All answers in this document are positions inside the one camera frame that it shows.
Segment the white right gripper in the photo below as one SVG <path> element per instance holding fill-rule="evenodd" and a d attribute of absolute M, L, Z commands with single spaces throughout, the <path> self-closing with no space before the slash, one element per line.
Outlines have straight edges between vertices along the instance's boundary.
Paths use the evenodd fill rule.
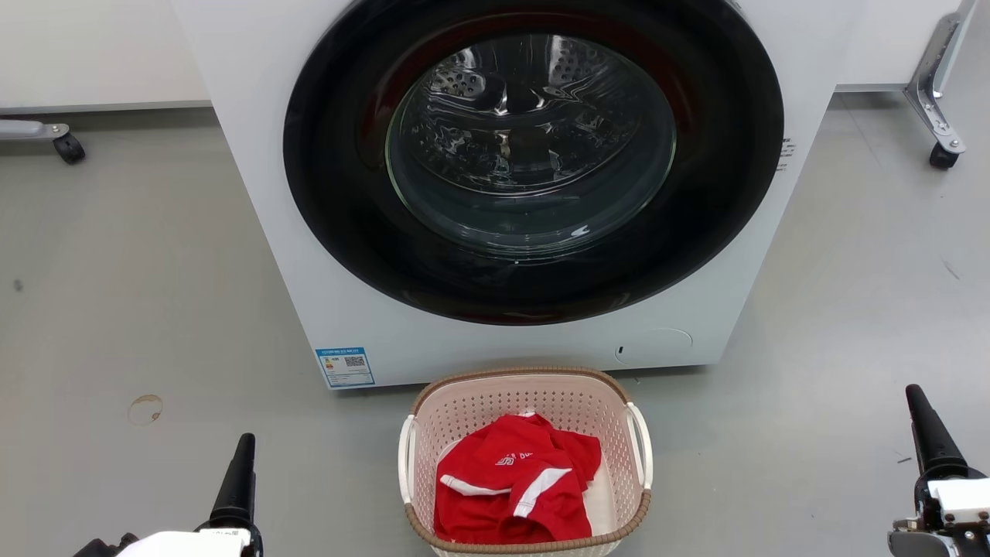
<path fill-rule="evenodd" d="M 906 386 L 919 466 L 915 518 L 895 521 L 892 556 L 988 556 L 989 480 L 963 457 L 918 384 Z"/>

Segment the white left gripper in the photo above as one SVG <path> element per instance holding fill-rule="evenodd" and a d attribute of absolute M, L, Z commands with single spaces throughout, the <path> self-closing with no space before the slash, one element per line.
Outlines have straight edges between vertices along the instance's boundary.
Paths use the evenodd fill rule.
<path fill-rule="evenodd" d="M 257 529 L 256 446 L 254 434 L 241 434 L 210 511 L 210 528 L 158 532 L 131 543 L 117 556 L 261 556 L 258 540 L 248 531 Z"/>

